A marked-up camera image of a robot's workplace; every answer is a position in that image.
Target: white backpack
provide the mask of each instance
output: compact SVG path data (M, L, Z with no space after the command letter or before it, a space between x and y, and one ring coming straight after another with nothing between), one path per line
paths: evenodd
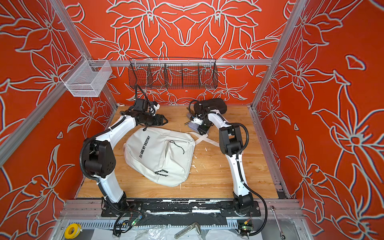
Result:
M132 134L123 149L133 169L155 183L174 187L189 175L195 141L187 133L149 127Z

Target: wooden surface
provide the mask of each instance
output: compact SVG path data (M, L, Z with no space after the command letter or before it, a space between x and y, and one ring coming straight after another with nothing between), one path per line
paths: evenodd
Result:
M128 107L119 107L112 122L120 117L120 111ZM169 121L162 128L191 132L185 126L188 121L185 106L161 106L158 110ZM246 106L228 106L224 114L228 122L241 122L249 131L249 144L244 150L243 166L248 185L264 198L278 198L267 163L260 147L256 132ZM116 158L116 178L128 198L233 198L233 182L229 164L220 148L202 141L195 147L190 174L185 182L176 187L156 184L136 172L125 162L123 144L141 126L129 131L116 145L113 152ZM218 129L212 126L209 138L218 142ZM101 197L95 181L85 179L78 197Z

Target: white strap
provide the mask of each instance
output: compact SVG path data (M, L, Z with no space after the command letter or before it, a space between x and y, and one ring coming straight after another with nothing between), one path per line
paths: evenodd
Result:
M204 135L200 135L198 134L197 132L188 132L189 134L193 134L195 136L198 137L198 139L195 141L195 145L199 144L201 141L205 141L205 142L208 142L210 144L213 144L215 145L216 147L219 147L220 145L218 144L218 142L215 142L211 139L208 138L208 134L204 134Z

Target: wire basket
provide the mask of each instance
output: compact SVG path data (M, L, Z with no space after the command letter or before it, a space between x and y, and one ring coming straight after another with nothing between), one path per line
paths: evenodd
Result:
M106 60L100 70L97 70L97 67L90 67L87 60L82 60L63 83L75 97L98 97L112 74L112 68Z
M215 59L174 58L170 60L130 59L129 86L146 89L215 89Z

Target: metal tool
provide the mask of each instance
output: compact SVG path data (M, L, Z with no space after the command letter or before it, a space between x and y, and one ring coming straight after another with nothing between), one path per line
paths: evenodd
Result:
M187 232L191 231L194 228L196 228L198 234L201 234L200 225L197 222L194 222L191 225L184 228L183 230L176 233L175 239L178 239L179 237L181 237L182 235L186 234Z
M277 220L277 216L276 216L276 212L275 212L275 207L274 206L271 206L271 210L273 212L273 215L275 216L275 219L276 219L276 223L277 223L277 227L279 228L279 231L280 231L280 237L282 240L285 240L285 235L283 233L283 230L281 229L281 226L279 224L279 221Z

